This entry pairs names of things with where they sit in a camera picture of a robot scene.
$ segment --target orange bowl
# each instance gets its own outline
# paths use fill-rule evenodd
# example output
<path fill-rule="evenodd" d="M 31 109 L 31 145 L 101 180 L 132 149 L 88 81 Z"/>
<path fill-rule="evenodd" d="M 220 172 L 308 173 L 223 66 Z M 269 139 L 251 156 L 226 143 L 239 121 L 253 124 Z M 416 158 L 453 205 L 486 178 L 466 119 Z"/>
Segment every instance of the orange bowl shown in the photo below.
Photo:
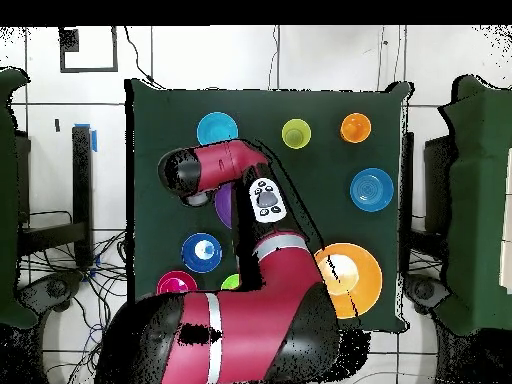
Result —
<path fill-rule="evenodd" d="M 316 252 L 315 260 L 338 319 L 353 318 L 356 311 L 361 316 L 375 305 L 382 290 L 382 272 L 370 252 L 355 244 L 334 243 Z"/>
<path fill-rule="evenodd" d="M 368 138 L 372 124 L 362 113 L 351 113 L 341 123 L 341 137 L 350 143 L 360 143 Z"/>

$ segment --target white control panel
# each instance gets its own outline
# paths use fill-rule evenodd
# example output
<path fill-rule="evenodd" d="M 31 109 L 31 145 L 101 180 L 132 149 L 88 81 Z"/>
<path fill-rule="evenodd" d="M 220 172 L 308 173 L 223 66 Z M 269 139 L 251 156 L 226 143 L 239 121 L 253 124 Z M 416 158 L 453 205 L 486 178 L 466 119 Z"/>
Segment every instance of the white control panel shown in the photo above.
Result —
<path fill-rule="evenodd" d="M 249 190 L 256 221 L 267 224 L 277 222 L 286 216 L 283 198 L 272 180 L 258 178 Z"/>

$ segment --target lime green cup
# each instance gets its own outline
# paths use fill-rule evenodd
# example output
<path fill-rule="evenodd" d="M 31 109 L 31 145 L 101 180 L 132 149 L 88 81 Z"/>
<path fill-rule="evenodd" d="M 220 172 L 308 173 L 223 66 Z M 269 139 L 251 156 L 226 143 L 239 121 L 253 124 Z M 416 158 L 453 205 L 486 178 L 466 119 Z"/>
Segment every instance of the lime green cup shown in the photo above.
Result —
<path fill-rule="evenodd" d="M 240 277 L 238 274 L 233 274 L 224 280 L 224 282 L 220 286 L 220 289 L 221 290 L 234 290 L 234 289 L 237 289 L 238 286 L 240 286 Z"/>
<path fill-rule="evenodd" d="M 311 128 L 302 119 L 290 119 L 281 131 L 284 143 L 292 149 L 302 149 L 311 139 Z"/>

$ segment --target blue bowl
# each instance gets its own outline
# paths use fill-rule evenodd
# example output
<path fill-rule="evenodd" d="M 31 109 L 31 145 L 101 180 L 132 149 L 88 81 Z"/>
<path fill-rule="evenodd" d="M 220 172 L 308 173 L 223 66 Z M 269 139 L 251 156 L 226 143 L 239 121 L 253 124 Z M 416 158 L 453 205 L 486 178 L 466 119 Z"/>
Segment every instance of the blue bowl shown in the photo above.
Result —
<path fill-rule="evenodd" d="M 393 181 L 378 168 L 367 168 L 359 172 L 350 184 L 350 197 L 355 205 L 366 212 L 384 209 L 393 198 Z"/>
<path fill-rule="evenodd" d="M 238 137 L 236 122 L 222 112 L 212 112 L 204 116 L 197 126 L 197 139 L 202 146 L 217 141 Z"/>
<path fill-rule="evenodd" d="M 181 259 L 194 272 L 205 273 L 214 270 L 222 259 L 222 248 L 210 234 L 192 234 L 181 248 Z"/>

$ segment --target green table mat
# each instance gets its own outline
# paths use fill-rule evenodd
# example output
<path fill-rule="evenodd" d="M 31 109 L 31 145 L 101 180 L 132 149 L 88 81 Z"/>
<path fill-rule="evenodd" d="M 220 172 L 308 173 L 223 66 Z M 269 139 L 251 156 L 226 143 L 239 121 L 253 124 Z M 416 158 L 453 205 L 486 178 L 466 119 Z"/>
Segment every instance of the green table mat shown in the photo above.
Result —
<path fill-rule="evenodd" d="M 398 172 L 401 144 L 401 105 L 409 95 L 408 83 L 394 84 L 386 92 L 259 91 L 259 90 L 155 90 L 131 80 L 135 150 L 135 296 L 154 293 L 159 278 L 170 270 L 189 272 L 200 289 L 217 290 L 236 272 L 231 232 L 217 217 L 213 204 L 188 208 L 162 186 L 157 175 L 161 156 L 179 147 L 197 146 L 197 124 L 210 112 L 234 118 L 239 137 L 261 140 L 280 158 L 298 189 L 326 245 L 354 243 L 379 262 L 383 288 L 377 303 L 359 318 L 339 320 L 341 328 L 400 332 L 405 324 L 395 316 L 397 279 Z M 367 140 L 351 144 L 341 140 L 342 120 L 363 113 L 372 123 Z M 309 144 L 288 148 L 281 138 L 283 125 L 301 118 L 311 127 Z M 358 209 L 349 193 L 352 178 L 362 169 L 385 170 L 395 185 L 391 203 L 382 211 Z M 287 198 L 293 193 L 279 169 L 273 167 Z M 295 210 L 306 230 L 312 252 L 320 248 L 308 233 L 303 213 Z M 195 232 L 216 237 L 223 248 L 220 265 L 210 273 L 188 271 L 181 260 L 183 242 Z"/>

